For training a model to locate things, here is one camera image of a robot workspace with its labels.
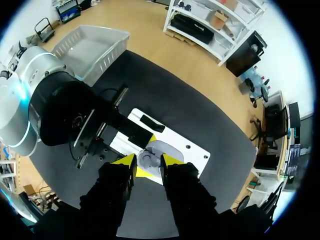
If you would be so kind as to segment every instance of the computer monitor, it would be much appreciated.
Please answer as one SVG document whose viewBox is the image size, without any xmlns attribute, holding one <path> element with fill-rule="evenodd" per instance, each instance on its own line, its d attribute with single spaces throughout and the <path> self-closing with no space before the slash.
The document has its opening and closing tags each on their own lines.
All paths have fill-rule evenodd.
<svg viewBox="0 0 320 240">
<path fill-rule="evenodd" d="M 298 103 L 292 103 L 288 105 L 289 107 L 289 117 L 290 117 L 290 128 L 299 128 L 300 127 L 300 113 Z"/>
</svg>

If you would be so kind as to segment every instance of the white plastic basket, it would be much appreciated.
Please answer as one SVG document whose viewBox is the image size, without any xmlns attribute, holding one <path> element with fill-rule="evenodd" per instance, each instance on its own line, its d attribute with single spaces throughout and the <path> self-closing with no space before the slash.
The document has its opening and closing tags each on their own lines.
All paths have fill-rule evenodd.
<svg viewBox="0 0 320 240">
<path fill-rule="evenodd" d="M 231 43 L 219 34 L 215 34 L 210 43 L 211 48 L 220 56 L 224 57 L 231 49 Z"/>
<path fill-rule="evenodd" d="M 53 49 L 75 77 L 92 87 L 127 49 L 130 33 L 100 26 L 81 25 Z"/>
<path fill-rule="evenodd" d="M 212 11 L 212 9 L 206 7 L 203 3 L 200 3 L 200 2 L 192 1 L 190 5 L 191 5 L 191 13 L 203 20 L 207 20 L 209 14 Z"/>
</svg>

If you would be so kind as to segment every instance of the wall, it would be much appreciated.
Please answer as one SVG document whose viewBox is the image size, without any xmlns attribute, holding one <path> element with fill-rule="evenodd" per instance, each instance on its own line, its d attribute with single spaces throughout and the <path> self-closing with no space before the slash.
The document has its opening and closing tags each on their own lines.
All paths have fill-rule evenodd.
<svg viewBox="0 0 320 240">
<path fill-rule="evenodd" d="M 282 91 L 287 104 L 298 102 L 300 117 L 313 112 L 312 74 L 295 32 L 273 5 L 261 17 L 256 30 L 268 44 L 258 73 L 270 79 L 269 95 Z"/>
<path fill-rule="evenodd" d="M 293 199 L 295 193 L 296 193 L 295 191 L 282 190 L 282 192 L 280 193 L 279 200 L 277 202 L 277 206 L 274 210 L 274 214 L 273 214 L 274 221 L 276 221 L 280 217 L 280 215 L 285 211 L 288 204 Z"/>
<path fill-rule="evenodd" d="M 47 17 L 51 23 L 58 19 L 51 2 L 51 0 L 30 0 L 22 7 L 1 39 L 0 62 L 4 61 L 12 46 L 19 41 L 25 43 L 26 37 L 35 34 L 35 25 L 41 19 Z"/>
</svg>

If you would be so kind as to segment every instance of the office chair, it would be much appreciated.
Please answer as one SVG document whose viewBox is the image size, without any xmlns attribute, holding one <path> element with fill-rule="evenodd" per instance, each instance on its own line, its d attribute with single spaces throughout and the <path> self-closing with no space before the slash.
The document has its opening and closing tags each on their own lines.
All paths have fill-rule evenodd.
<svg viewBox="0 0 320 240">
<path fill-rule="evenodd" d="M 284 107 L 280 110 L 278 105 L 272 105 L 265 109 L 264 117 L 266 122 L 265 131 L 262 130 L 259 119 L 250 120 L 250 123 L 254 123 L 257 129 L 257 135 L 250 138 L 250 140 L 254 141 L 258 138 L 258 146 L 260 146 L 261 139 L 263 139 L 263 143 L 267 144 L 270 149 L 277 150 L 278 146 L 275 141 L 288 134 L 287 108 Z"/>
</svg>

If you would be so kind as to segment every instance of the white board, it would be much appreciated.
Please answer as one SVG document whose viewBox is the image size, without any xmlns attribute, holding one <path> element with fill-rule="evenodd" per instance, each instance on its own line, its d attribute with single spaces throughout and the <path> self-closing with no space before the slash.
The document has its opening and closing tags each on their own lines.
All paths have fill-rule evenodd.
<svg viewBox="0 0 320 240">
<path fill-rule="evenodd" d="M 163 141 L 178 149 L 183 154 L 184 162 L 192 163 L 198 169 L 200 176 L 203 170 L 205 169 L 208 160 L 210 159 L 210 153 L 204 150 L 203 148 L 199 147 L 198 145 L 194 144 L 193 142 L 189 141 L 188 139 L 184 138 L 183 136 L 179 135 L 178 133 L 172 131 L 168 127 L 165 127 L 163 132 L 157 132 L 152 130 L 150 127 L 148 127 L 140 121 L 140 118 L 143 115 L 146 115 L 155 123 L 163 125 L 161 122 L 155 120 L 154 118 L 143 113 L 137 108 L 134 108 L 131 111 L 131 113 L 128 116 L 128 119 L 153 133 L 157 140 Z M 128 137 L 122 134 L 121 132 L 118 132 L 116 134 L 116 136 L 110 144 L 110 147 L 124 155 L 130 155 L 132 153 L 138 155 L 138 153 L 142 150 L 142 148 L 129 142 Z M 160 177 L 153 176 L 147 178 L 162 185 L 162 179 Z"/>
</svg>

